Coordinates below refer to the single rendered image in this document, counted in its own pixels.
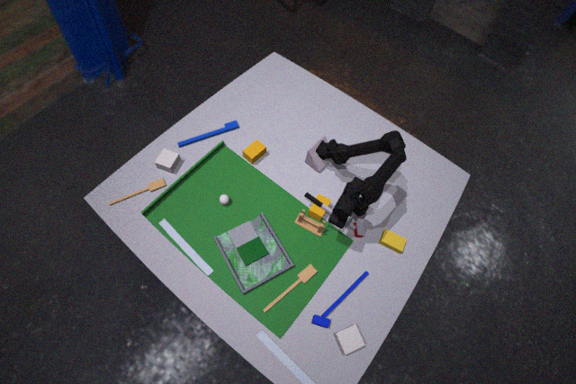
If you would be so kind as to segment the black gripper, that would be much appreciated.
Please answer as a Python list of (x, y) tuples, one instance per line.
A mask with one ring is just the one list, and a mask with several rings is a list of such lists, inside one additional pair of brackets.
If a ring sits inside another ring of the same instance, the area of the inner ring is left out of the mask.
[(340, 219), (340, 218), (338, 218), (337, 216), (335, 216), (334, 213), (332, 212), (332, 214), (331, 214), (331, 216), (329, 217), (328, 221), (329, 221), (331, 224), (333, 224), (333, 225), (335, 225), (335, 226), (337, 226), (337, 227), (339, 227), (339, 228), (343, 228), (343, 227), (345, 226), (346, 222), (347, 222), (347, 219)]

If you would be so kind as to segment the green rectangular mat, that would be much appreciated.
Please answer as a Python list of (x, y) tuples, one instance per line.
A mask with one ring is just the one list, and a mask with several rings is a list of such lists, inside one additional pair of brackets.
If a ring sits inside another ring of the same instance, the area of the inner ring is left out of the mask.
[[(229, 203), (220, 203), (220, 196)], [(310, 208), (258, 171), (226, 145), (203, 162), (144, 217), (200, 267), (158, 224), (162, 220), (174, 228), (186, 243), (213, 269), (209, 278), (232, 299), (280, 339), (293, 324), (353, 242), (327, 220), (321, 237), (294, 224), (302, 210)], [(294, 267), (243, 294), (227, 266), (213, 236), (245, 223), (261, 219), (263, 213)], [(302, 281), (268, 309), (289, 289), (309, 265), (316, 273)]]

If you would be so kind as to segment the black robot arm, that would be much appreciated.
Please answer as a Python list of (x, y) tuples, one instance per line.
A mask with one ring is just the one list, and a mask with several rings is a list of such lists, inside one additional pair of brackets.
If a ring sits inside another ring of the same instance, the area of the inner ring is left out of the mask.
[[(353, 156), (367, 155), (380, 151), (390, 154), (373, 176), (364, 180), (354, 177), (353, 181), (346, 185), (343, 195), (333, 209), (334, 215), (340, 219), (347, 219), (353, 212), (358, 217), (364, 215), (369, 204), (379, 200), (383, 193), (384, 185), (389, 178), (399, 168), (401, 163), (406, 161), (405, 147), (401, 134), (397, 130), (385, 133), (380, 139), (353, 145), (337, 143), (335, 139), (332, 139), (329, 143), (325, 143), (322, 140), (316, 149), (317, 154), (322, 160), (332, 158), (337, 165), (346, 164), (348, 158)], [(362, 198), (359, 198), (360, 194)]]

